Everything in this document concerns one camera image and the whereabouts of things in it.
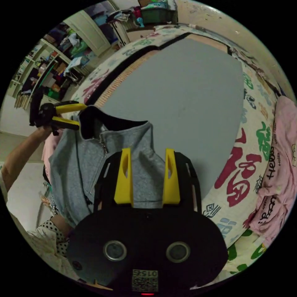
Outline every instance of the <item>human arm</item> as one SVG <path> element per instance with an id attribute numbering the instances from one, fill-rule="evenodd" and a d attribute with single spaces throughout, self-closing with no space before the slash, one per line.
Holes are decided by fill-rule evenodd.
<path id="1" fill-rule="evenodd" d="M 51 132 L 50 127 L 38 128 L 8 155 L 1 168 L 2 178 L 7 191 L 10 190 L 29 158 Z"/>

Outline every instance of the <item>gray sweatshirt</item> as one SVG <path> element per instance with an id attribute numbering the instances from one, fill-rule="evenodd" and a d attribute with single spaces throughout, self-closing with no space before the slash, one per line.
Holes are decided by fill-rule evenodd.
<path id="1" fill-rule="evenodd" d="M 80 122 L 80 130 L 66 129 L 49 158 L 53 196 L 68 224 L 75 227 L 93 212 L 94 186 L 106 159 L 127 147 L 134 208 L 162 207 L 165 163 L 153 150 L 151 123 L 118 119 L 95 106 L 72 120 Z"/>

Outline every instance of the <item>label sticker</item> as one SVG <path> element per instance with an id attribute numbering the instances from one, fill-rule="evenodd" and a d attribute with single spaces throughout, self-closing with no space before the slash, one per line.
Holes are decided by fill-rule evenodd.
<path id="1" fill-rule="evenodd" d="M 157 292 L 158 291 L 158 271 L 133 269 L 132 291 L 148 292 L 148 293 Z"/>

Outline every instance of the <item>folded clothes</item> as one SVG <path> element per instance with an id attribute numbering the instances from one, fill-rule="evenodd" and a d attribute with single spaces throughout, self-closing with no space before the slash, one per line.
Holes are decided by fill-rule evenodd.
<path id="1" fill-rule="evenodd" d="M 268 247 L 283 227 L 297 194 L 297 106 L 280 96 L 275 110 L 269 163 L 258 190 L 250 229 Z"/>

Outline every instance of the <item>pink cloth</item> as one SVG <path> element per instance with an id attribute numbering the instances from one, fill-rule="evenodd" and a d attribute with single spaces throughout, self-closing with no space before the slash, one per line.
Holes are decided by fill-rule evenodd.
<path id="1" fill-rule="evenodd" d="M 280 96 L 275 110 L 268 166 L 258 191 L 256 214 L 250 229 L 265 238 L 268 247 L 285 223 L 297 194 L 297 106 Z"/>
<path id="2" fill-rule="evenodd" d="M 54 150 L 56 149 L 62 134 L 63 134 L 63 130 L 58 130 L 59 135 L 58 136 L 54 136 L 52 133 L 51 135 L 46 139 L 45 143 L 44 143 L 44 147 L 43 147 L 43 152 L 42 152 L 42 157 L 41 160 L 44 162 L 44 166 L 45 166 L 45 173 L 47 178 L 50 181 L 50 162 L 49 162 L 49 157 L 54 153 Z"/>

